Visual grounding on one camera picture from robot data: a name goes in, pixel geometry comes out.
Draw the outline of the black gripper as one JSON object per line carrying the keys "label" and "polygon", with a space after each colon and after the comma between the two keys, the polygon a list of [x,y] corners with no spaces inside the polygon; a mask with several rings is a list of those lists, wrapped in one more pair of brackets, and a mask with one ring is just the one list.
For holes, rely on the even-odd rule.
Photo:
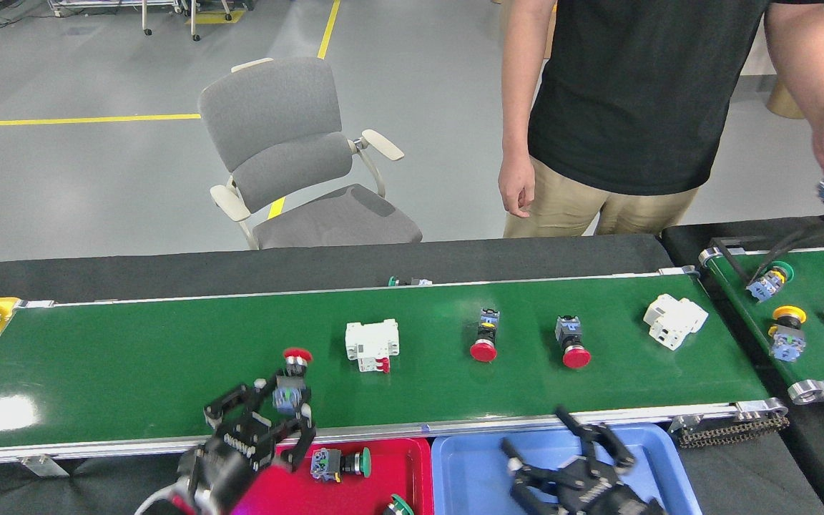
{"label": "black gripper", "polygon": [[[295,471],[316,436],[310,404],[294,418],[271,425],[260,409],[271,392],[270,379],[255,379],[229,389],[204,408],[204,420],[215,433],[183,454],[179,463],[179,510],[182,513],[231,513],[256,477],[273,464]],[[237,411],[248,423],[222,423]],[[275,455],[277,443],[297,431],[298,442]]]}
{"label": "black gripper", "polygon": [[[510,496],[526,513],[545,514],[666,514],[655,498],[644,501],[620,479],[637,463],[634,454],[605,424],[583,424],[563,406],[554,414],[581,441],[582,456],[559,469],[540,469],[524,463],[508,438],[501,438],[501,452],[512,476]],[[595,444],[614,459],[614,467],[599,462]],[[555,496],[542,501],[537,492]]]}

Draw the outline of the person's right hand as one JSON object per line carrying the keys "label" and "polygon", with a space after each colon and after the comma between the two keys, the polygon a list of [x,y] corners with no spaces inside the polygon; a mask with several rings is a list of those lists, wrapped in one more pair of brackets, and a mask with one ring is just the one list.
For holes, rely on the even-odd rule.
{"label": "person's right hand", "polygon": [[530,156],[504,154],[498,176],[501,203],[507,214],[528,218],[535,199],[535,169]]}

